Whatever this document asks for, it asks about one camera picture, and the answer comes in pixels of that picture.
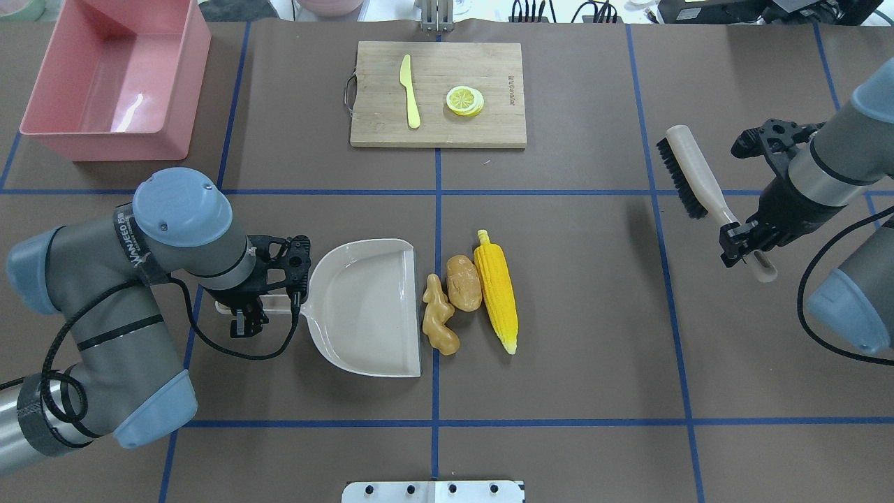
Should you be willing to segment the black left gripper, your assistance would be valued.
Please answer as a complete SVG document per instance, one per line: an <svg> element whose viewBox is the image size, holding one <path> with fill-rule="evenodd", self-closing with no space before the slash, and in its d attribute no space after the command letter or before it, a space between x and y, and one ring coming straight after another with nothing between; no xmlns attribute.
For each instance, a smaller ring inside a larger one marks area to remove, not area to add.
<svg viewBox="0 0 894 503"><path fill-rule="evenodd" d="M255 264L242 283L227 290L227 310L234 317L230 322L233 340L255 337L268 325L266 313L271 313L272 308L261 300L264 294L284 290L292 315L300 314L309 295L311 241L306 235L249 235L248 239Z"/></svg>

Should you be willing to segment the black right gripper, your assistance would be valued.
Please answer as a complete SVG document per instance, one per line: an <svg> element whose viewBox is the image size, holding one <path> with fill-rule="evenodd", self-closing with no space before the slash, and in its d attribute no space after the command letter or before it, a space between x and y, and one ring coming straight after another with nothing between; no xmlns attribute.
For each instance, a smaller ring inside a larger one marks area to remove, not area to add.
<svg viewBox="0 0 894 503"><path fill-rule="evenodd" d="M734 221L719 227L719 257L726 268L733 268L747 255L763 252L762 242L792 242L831 219L831 206L815 203L789 179L789 164L802 152L799 144L807 144L823 125L769 119L737 137L731 155L738 159L762 156L774 179L763 189L756 213L745 223Z"/></svg>

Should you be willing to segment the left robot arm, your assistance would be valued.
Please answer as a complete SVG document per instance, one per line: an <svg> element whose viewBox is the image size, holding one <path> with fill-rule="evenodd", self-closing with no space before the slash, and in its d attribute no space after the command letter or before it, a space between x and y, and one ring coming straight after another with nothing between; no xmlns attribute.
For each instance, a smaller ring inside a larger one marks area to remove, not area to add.
<svg viewBox="0 0 894 503"><path fill-rule="evenodd" d="M307 299L309 238L248 235L204 174L167 168L131 203L16 245L12 287L29 309L60 313L41 370L2 388L2 474L111 435L122 448L156 442L197 413L195 391L152 287L185 271L234 316L230 334L268 322L261 296L285 290L293 324Z"/></svg>

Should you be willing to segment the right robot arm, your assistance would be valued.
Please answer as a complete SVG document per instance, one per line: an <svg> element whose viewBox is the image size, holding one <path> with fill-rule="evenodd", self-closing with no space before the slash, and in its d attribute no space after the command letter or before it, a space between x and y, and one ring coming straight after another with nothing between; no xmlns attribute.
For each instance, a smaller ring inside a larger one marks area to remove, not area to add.
<svg viewBox="0 0 894 503"><path fill-rule="evenodd" d="M738 159L762 156L774 173L756 212L719 234L727 267L819 230L881 179L892 176L892 61L885 61L849 102L824 123L770 119L742 131L731 146ZM881 221L813 293L809 277L833 245ZM860 219L811 258L796 290L796 316L811 340L839 356L890 366L878 357L892 347L892 210Z"/></svg>

